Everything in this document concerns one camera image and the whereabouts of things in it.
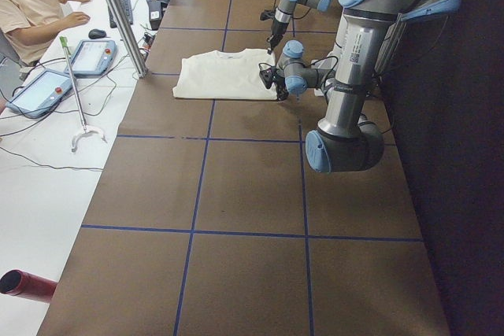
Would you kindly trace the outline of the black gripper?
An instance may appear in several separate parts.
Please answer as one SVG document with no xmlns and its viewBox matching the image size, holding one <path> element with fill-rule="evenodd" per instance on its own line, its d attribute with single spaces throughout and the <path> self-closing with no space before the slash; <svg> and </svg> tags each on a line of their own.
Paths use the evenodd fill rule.
<svg viewBox="0 0 504 336">
<path fill-rule="evenodd" d="M 282 70 L 276 70 L 275 73 L 275 88 L 278 101 L 285 101 L 288 98 L 289 92 L 285 84 L 285 76 Z"/>
<path fill-rule="evenodd" d="M 269 47 L 267 48 L 267 54 L 271 55 L 273 53 L 273 47 L 277 47 L 281 40 L 283 39 L 289 23 L 278 21 L 274 19 L 272 21 L 271 35 L 267 38 L 267 43 Z"/>
</svg>

